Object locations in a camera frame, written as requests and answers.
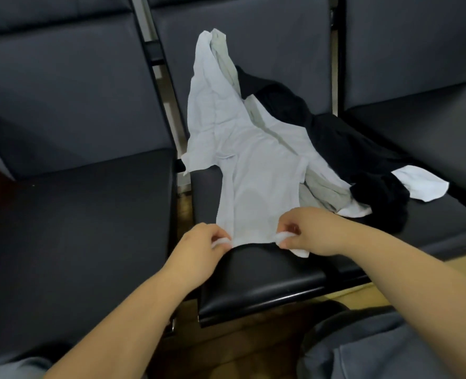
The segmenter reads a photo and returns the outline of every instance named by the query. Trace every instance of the chair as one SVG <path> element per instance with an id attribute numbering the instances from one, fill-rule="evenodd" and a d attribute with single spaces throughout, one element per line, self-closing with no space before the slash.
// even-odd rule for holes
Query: chair
<path id="1" fill-rule="evenodd" d="M 0 363 L 74 343 L 175 244 L 175 145 L 131 0 L 0 0 Z"/>
<path id="2" fill-rule="evenodd" d="M 466 0 L 340 0 L 339 110 L 466 204 Z"/>
<path id="3" fill-rule="evenodd" d="M 148 0 L 186 124 L 187 95 L 199 33 L 227 35 L 232 60 L 247 73 L 284 83 L 314 114 L 331 113 L 330 8 L 328 0 Z M 214 223 L 222 174 L 191 173 L 196 222 Z M 411 202 L 400 238 L 450 258 L 466 253 L 466 208 L 445 196 Z M 368 278 L 345 257 L 300 259 L 275 245 L 244 245 L 220 261 L 200 289 L 202 326 L 311 298 Z"/>

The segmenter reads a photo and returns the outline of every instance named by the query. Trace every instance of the forearm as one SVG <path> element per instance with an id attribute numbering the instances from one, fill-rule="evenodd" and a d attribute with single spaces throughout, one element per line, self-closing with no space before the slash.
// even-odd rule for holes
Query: forearm
<path id="1" fill-rule="evenodd" d="M 45 379 L 140 379 L 186 294 L 161 270 L 56 363 Z"/>
<path id="2" fill-rule="evenodd" d="M 466 276 L 378 230 L 344 253 L 460 377 L 466 377 Z"/>

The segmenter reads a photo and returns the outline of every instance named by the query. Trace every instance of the yellow floor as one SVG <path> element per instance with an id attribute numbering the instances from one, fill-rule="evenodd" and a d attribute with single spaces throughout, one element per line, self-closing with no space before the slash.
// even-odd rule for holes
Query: yellow floor
<path id="1" fill-rule="evenodd" d="M 181 195 L 179 236 L 192 226 L 192 202 Z M 466 275 L 466 257 L 447 262 Z M 161 341 L 149 377 L 192 379 L 289 379 L 303 335 L 317 317 L 315 304 L 334 299 L 350 309 L 388 305 L 369 283 L 305 302 L 277 307 L 230 322 L 200 328 L 196 300 L 177 310 L 175 335 Z"/>

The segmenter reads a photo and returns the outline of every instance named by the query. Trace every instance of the chair backrest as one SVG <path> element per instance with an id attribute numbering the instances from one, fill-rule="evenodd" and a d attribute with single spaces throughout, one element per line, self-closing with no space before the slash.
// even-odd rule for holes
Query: chair backrest
<path id="1" fill-rule="evenodd" d="M 173 146 L 131 0 L 0 0 L 0 156 L 16 178 Z"/>
<path id="2" fill-rule="evenodd" d="M 148 0 L 182 121 L 199 34 L 226 34 L 236 65 L 279 81 L 314 114 L 331 111 L 328 0 Z"/>
<path id="3" fill-rule="evenodd" d="M 466 82 L 466 0 L 339 0 L 339 110 Z"/>

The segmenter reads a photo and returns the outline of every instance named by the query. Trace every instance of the person's left arm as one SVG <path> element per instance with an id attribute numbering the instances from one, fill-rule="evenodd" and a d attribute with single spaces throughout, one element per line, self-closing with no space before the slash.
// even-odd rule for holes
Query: person's left arm
<path id="1" fill-rule="evenodd" d="M 217 225 L 200 223 L 187 232 L 165 266 L 139 286 L 99 325 L 58 361 L 44 379 L 140 379 L 163 330 L 184 297 L 203 284 L 230 236 Z"/>

